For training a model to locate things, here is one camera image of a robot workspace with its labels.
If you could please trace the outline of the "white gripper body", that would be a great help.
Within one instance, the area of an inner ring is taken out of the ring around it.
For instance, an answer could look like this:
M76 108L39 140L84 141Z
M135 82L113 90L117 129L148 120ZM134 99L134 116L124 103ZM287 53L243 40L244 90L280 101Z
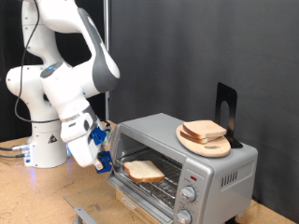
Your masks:
M91 132L70 140L67 144L78 165L87 167L95 163L99 147L94 143Z

